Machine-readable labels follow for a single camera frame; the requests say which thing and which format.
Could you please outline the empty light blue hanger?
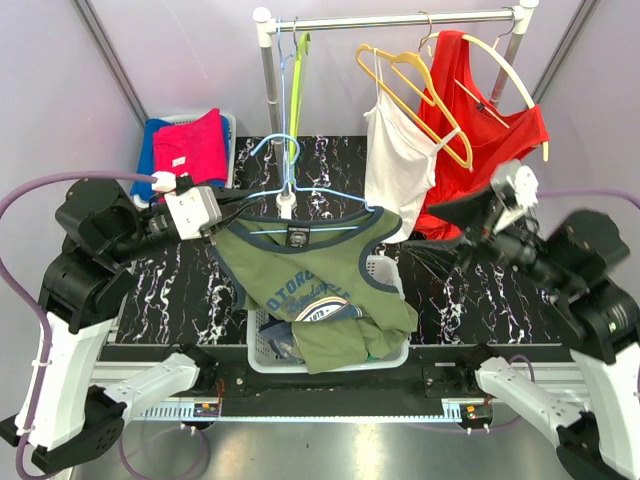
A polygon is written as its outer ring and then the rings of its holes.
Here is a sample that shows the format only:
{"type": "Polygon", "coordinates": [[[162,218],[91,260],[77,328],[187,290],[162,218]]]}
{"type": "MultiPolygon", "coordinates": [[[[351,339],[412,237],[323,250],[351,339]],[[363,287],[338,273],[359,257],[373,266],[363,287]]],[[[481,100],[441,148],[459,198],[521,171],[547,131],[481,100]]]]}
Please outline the empty light blue hanger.
{"type": "Polygon", "coordinates": [[[296,33],[291,33],[291,50],[290,52],[285,52],[284,48],[284,30],[283,30],[283,20],[278,18],[276,21],[276,45],[278,50],[278,59],[279,59],[279,68],[280,68],[280,78],[281,78],[281,117],[282,117],[282,126],[281,133],[288,134],[290,127],[290,88],[289,88],[289,80],[288,80],[288,67],[290,64],[295,63],[295,59],[297,58],[298,52],[298,41],[296,37],[296,33]]]}

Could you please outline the blue-grey tank top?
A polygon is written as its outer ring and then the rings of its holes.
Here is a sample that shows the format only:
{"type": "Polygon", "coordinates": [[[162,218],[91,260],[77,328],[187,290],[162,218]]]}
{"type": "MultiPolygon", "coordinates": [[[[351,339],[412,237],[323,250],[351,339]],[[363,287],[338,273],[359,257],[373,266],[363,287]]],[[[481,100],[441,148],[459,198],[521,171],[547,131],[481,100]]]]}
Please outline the blue-grey tank top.
{"type": "Polygon", "coordinates": [[[300,360],[295,351],[295,340],[288,322],[269,321],[259,328],[259,333],[279,357],[295,362],[300,360]]]}

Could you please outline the neon green hanger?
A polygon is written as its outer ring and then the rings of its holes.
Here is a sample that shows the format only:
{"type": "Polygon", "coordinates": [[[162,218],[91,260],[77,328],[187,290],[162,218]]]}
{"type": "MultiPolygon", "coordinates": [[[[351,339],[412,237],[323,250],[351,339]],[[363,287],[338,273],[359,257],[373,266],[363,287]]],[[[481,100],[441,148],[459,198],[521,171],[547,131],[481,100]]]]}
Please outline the neon green hanger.
{"type": "Polygon", "coordinates": [[[294,23],[292,33],[295,47],[295,62],[292,77],[292,88],[290,98],[290,129],[289,135],[298,137],[299,123],[301,117],[301,104],[303,100],[304,80],[306,75],[306,67],[309,59],[310,51],[310,34],[303,32],[301,35],[297,33],[297,23],[294,23]]]}

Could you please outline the white pink garment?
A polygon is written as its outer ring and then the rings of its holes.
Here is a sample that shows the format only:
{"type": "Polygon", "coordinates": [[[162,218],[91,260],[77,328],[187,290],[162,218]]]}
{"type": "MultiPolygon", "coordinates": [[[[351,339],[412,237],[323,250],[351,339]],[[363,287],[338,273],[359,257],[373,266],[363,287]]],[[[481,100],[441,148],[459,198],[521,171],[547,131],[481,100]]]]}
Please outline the white pink garment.
{"type": "MultiPolygon", "coordinates": [[[[437,155],[444,144],[432,140],[391,98],[376,87],[374,106],[364,113],[367,122],[365,199],[381,206],[402,220],[400,229],[387,237],[387,243],[400,243],[412,233],[427,192],[435,186],[437,155]]],[[[459,137],[443,134],[447,146],[462,157],[459,137]]]]}

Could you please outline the blue folded garment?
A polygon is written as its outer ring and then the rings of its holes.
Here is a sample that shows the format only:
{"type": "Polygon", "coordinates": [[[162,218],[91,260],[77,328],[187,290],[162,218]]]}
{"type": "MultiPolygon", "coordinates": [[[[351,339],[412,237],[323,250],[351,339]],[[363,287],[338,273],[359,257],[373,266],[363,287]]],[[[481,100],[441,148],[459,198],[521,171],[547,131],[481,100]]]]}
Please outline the blue folded garment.
{"type": "MultiPolygon", "coordinates": [[[[171,123],[158,118],[152,118],[145,122],[141,151],[136,170],[138,174],[152,175],[155,172],[153,135],[161,128],[167,126],[171,126],[171,123]]],[[[148,203],[153,195],[153,189],[149,183],[135,181],[131,187],[130,194],[137,197],[139,201],[148,203]]]]}

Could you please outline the olive green tank top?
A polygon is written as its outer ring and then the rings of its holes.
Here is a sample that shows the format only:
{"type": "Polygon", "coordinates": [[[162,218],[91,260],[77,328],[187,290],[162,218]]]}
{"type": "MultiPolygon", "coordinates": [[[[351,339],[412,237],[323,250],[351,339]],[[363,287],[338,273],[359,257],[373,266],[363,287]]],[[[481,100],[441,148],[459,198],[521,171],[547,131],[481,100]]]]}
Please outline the olive green tank top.
{"type": "Polygon", "coordinates": [[[209,252],[231,279],[237,308],[288,322],[296,354],[319,374],[385,357],[416,332],[416,310],[366,269],[401,224],[382,207],[318,223],[243,214],[209,252]]]}

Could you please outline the yellow hanger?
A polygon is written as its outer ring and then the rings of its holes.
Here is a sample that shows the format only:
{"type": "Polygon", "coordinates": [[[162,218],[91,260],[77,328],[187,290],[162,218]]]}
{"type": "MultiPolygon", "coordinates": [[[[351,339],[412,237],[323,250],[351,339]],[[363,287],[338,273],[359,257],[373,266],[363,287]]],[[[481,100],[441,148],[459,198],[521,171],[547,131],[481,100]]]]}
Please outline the yellow hanger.
{"type": "Polygon", "coordinates": [[[375,82],[376,87],[384,91],[406,116],[408,116],[432,140],[443,143],[445,145],[444,150],[460,167],[468,171],[471,171],[473,169],[473,151],[470,141],[467,135],[463,132],[459,123],[456,121],[454,115],[438,95],[430,70],[427,67],[426,63],[422,60],[419,52],[406,51],[400,54],[391,54],[387,51],[375,48],[369,44],[361,44],[355,50],[355,60],[358,66],[375,82]],[[391,70],[411,90],[418,94],[422,101],[424,101],[428,106],[434,107],[440,111],[440,113],[452,127],[452,130],[450,131],[451,136],[453,138],[459,137],[461,139],[465,150],[464,157],[458,154],[452,147],[447,146],[447,141],[443,137],[439,136],[433,128],[431,128],[425,121],[423,121],[421,117],[417,113],[415,113],[384,82],[381,75],[379,60],[386,60],[389,63],[391,70]],[[397,66],[400,64],[405,64],[413,67],[422,78],[424,86],[418,87],[416,84],[414,84],[403,72],[401,72],[397,68],[397,66]]]}

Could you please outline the white front laundry basket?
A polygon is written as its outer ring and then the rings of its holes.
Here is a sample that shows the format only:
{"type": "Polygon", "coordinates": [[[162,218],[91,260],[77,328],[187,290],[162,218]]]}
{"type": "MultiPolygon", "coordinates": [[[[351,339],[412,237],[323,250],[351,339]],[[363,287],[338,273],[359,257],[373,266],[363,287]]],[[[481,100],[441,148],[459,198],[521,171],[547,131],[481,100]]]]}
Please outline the white front laundry basket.
{"type": "MultiPolygon", "coordinates": [[[[396,262],[383,255],[369,255],[366,269],[370,276],[380,283],[394,286],[399,296],[404,299],[402,280],[396,262]]],[[[259,328],[269,321],[269,315],[262,309],[247,312],[247,357],[250,367],[261,374],[308,374],[303,362],[283,359],[276,355],[269,343],[260,333],[259,328]]],[[[330,370],[330,373],[357,372],[379,369],[392,369],[403,365],[409,355],[409,339],[396,350],[377,362],[359,363],[330,370]]]]}

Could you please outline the red tank top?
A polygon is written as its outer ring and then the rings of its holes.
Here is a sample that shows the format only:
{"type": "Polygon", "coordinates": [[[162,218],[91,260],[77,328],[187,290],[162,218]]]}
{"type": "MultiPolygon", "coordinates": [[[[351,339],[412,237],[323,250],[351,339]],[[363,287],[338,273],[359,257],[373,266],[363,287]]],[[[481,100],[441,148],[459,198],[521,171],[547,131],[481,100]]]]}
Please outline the red tank top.
{"type": "Polygon", "coordinates": [[[429,239],[453,239],[460,230],[428,213],[435,204],[460,199],[486,187],[502,163],[521,160],[550,140],[540,107],[504,115],[482,95],[471,70],[471,42],[460,31],[439,33],[430,73],[436,93],[469,140],[472,168],[440,150],[435,186],[427,192],[414,230],[429,239]]]}

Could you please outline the metal clothes rack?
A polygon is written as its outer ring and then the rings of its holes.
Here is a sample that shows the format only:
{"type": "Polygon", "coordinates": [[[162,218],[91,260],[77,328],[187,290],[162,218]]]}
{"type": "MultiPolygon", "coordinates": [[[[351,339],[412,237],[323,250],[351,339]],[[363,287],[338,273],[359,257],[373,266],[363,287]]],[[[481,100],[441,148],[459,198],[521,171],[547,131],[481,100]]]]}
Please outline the metal clothes rack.
{"type": "Polygon", "coordinates": [[[498,61],[501,70],[491,93],[491,101],[497,104],[504,90],[508,78],[513,80],[525,100],[531,96],[524,83],[515,75],[512,67],[520,43],[526,33],[534,11],[539,3],[537,1],[521,1],[513,7],[503,7],[498,10],[449,12],[449,13],[412,13],[406,15],[374,15],[364,17],[324,18],[309,20],[279,21],[265,7],[258,7],[253,12],[258,45],[260,47],[264,80],[267,93],[267,104],[271,129],[274,134],[286,131],[286,113],[284,95],[286,89],[279,86],[274,67],[273,47],[280,44],[272,38],[281,33],[291,32],[297,34],[304,31],[328,31],[358,28],[378,28],[396,26],[427,25],[432,27],[438,24],[479,23],[493,21],[510,21],[513,25],[510,31],[507,50],[503,55],[493,50],[491,53],[498,61]]]}

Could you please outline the white back laundry basket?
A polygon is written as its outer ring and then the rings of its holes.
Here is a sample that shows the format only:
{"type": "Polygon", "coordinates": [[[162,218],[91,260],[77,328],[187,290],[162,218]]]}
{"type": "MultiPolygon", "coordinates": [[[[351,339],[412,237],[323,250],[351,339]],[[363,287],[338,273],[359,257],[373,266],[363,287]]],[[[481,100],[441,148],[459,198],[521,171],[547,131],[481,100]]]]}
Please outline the white back laundry basket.
{"type": "MultiPolygon", "coordinates": [[[[183,125],[187,123],[191,123],[196,121],[201,117],[201,114],[187,114],[187,115],[170,115],[166,117],[161,117],[158,119],[165,120],[170,122],[171,125],[183,125]]],[[[222,123],[222,136],[224,139],[225,152],[227,156],[227,167],[228,174],[225,181],[222,179],[215,179],[212,181],[212,184],[218,187],[226,187],[231,188],[233,185],[233,175],[234,175],[234,161],[235,161],[235,147],[236,147],[236,118],[227,112],[221,112],[221,123],[222,123]]],[[[134,204],[138,208],[146,208],[148,203],[144,203],[138,200],[137,197],[134,197],[130,194],[134,204]]]]}

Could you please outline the light blue wire hanger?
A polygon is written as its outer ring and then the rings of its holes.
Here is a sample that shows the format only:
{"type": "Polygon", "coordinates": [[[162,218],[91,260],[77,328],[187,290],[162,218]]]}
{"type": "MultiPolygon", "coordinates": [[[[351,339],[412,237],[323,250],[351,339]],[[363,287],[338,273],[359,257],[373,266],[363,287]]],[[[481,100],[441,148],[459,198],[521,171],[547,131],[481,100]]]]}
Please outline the light blue wire hanger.
{"type": "Polygon", "coordinates": [[[275,139],[282,139],[284,144],[287,143],[293,143],[294,144],[294,158],[290,161],[287,162],[286,164],[286,172],[287,175],[285,177],[285,179],[283,180],[283,185],[276,190],[265,190],[265,191],[259,191],[257,193],[252,193],[248,196],[245,197],[245,200],[253,200],[253,199],[258,199],[258,198],[263,198],[263,197],[267,197],[267,196],[275,196],[276,198],[283,200],[285,197],[293,197],[295,193],[298,192],[305,192],[305,193],[327,193],[327,194],[331,194],[331,195],[335,195],[344,199],[348,199],[348,200],[353,200],[356,202],[361,203],[364,206],[364,210],[369,212],[369,213],[373,213],[375,211],[375,208],[373,206],[370,206],[368,204],[368,202],[366,201],[365,198],[362,197],[358,197],[358,196],[354,196],[354,195],[350,195],[350,194],[346,194],[340,191],[336,191],[336,190],[332,190],[329,188],[325,188],[325,187],[302,187],[299,186],[297,184],[297,180],[295,177],[295,166],[296,163],[298,161],[298,158],[300,156],[300,144],[298,142],[298,140],[294,137],[292,137],[291,135],[288,134],[284,134],[284,133],[272,133],[270,135],[267,135],[266,137],[264,137],[258,144],[257,146],[250,152],[251,156],[255,156],[259,150],[268,142],[275,140],[275,139]]]}

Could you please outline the pink folded garment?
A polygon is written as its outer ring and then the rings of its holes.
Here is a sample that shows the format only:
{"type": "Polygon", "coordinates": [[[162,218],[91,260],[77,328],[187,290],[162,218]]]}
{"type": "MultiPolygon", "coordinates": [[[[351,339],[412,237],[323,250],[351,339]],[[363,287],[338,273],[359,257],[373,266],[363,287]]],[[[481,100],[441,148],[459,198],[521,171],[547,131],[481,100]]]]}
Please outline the pink folded garment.
{"type": "Polygon", "coordinates": [[[152,136],[154,171],[224,186],[229,174],[224,138],[218,108],[187,124],[163,126],[152,136]]]}

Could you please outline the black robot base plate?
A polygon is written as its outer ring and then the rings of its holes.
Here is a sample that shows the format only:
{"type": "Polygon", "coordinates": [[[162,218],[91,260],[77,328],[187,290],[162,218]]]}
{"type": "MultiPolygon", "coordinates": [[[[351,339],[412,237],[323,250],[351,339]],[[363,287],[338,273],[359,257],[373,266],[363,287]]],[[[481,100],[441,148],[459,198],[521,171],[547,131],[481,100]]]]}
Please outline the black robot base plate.
{"type": "MultiPolygon", "coordinates": [[[[494,346],[505,358],[523,354],[533,364],[535,381],[562,399],[587,397],[582,375],[557,345],[494,346]]],[[[124,379],[164,360],[166,346],[109,345],[101,354],[98,378],[124,379]]],[[[224,380],[222,420],[258,417],[295,421],[350,421],[355,417],[416,417],[444,413],[440,399],[481,399],[454,383],[455,362],[471,346],[409,346],[408,358],[390,369],[324,373],[264,373],[249,363],[247,346],[209,346],[224,380]]]]}

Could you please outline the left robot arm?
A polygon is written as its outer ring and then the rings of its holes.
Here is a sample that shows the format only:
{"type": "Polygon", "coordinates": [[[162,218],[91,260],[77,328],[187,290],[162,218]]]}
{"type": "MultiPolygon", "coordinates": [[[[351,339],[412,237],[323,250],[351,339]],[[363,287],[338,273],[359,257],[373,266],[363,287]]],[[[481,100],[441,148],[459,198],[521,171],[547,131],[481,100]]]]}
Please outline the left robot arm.
{"type": "Polygon", "coordinates": [[[2,438],[16,448],[17,473],[25,476],[33,465],[38,479],[99,458],[133,419],[169,397],[221,391],[217,360],[192,344],[109,387],[91,377],[134,287],[130,263],[170,246],[212,241],[258,198],[167,172],[88,171],[30,181],[1,205],[59,182],[70,185],[55,213],[66,237],[39,294],[25,297],[40,324],[29,391],[21,410],[1,423],[2,438]]]}

